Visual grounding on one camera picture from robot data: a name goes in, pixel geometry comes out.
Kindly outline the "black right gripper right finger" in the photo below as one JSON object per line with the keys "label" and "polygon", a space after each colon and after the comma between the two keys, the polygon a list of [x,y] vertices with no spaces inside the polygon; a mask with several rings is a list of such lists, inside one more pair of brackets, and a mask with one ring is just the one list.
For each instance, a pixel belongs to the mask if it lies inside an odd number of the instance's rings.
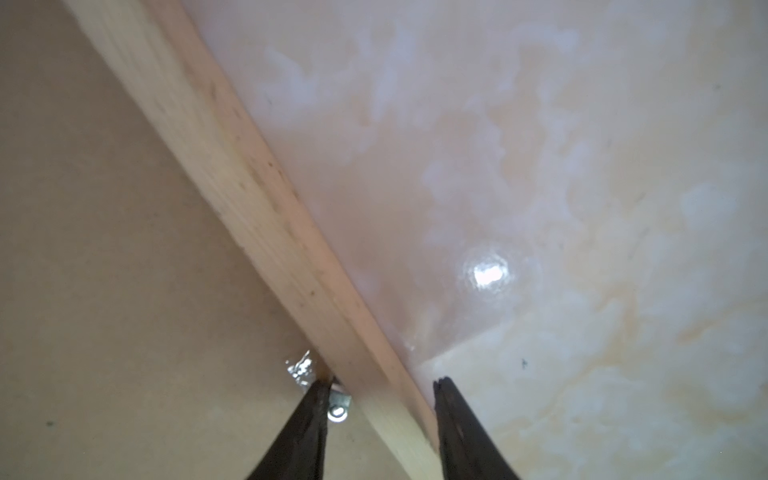
{"label": "black right gripper right finger", "polygon": [[446,480],[519,480],[455,382],[433,382],[439,454]]}

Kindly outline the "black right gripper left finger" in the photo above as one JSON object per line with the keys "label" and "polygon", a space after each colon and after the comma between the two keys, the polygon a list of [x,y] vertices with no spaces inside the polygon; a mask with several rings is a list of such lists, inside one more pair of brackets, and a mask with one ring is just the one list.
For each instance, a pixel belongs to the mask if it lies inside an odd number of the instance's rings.
{"label": "black right gripper left finger", "polygon": [[315,381],[247,480],[322,480],[331,383]]}

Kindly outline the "brown cardboard backing board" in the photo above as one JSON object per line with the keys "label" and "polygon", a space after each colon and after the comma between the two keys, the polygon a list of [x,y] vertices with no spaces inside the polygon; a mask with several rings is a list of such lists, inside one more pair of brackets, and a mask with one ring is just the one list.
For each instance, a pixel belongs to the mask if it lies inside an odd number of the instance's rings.
{"label": "brown cardboard backing board", "polygon": [[1,5],[1,475],[242,479],[307,342],[63,4]]}

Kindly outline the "light wooden picture frame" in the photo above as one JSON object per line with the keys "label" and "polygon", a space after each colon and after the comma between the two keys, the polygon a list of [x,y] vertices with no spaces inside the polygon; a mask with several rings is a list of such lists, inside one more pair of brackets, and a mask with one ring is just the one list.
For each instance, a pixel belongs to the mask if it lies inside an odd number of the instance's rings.
{"label": "light wooden picture frame", "polygon": [[438,479],[435,414],[178,1],[68,9],[412,479]]}

